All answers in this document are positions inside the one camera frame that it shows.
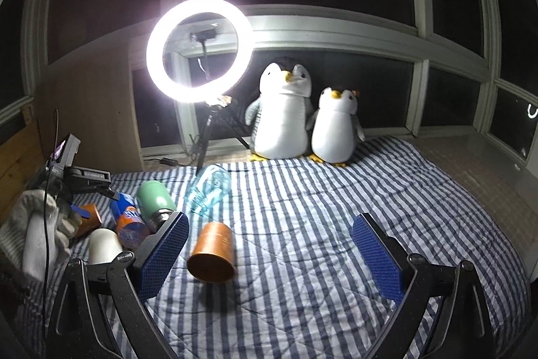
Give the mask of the white gloved left hand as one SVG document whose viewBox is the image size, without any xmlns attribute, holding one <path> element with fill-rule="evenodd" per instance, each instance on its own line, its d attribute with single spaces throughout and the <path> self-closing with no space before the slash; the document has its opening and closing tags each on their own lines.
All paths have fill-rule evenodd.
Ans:
<svg viewBox="0 0 538 359">
<path fill-rule="evenodd" d="M 42 189 L 24 191 L 1 227 L 1 251 L 24 275 L 42 282 L 70 255 L 81 216 Z"/>
</svg>

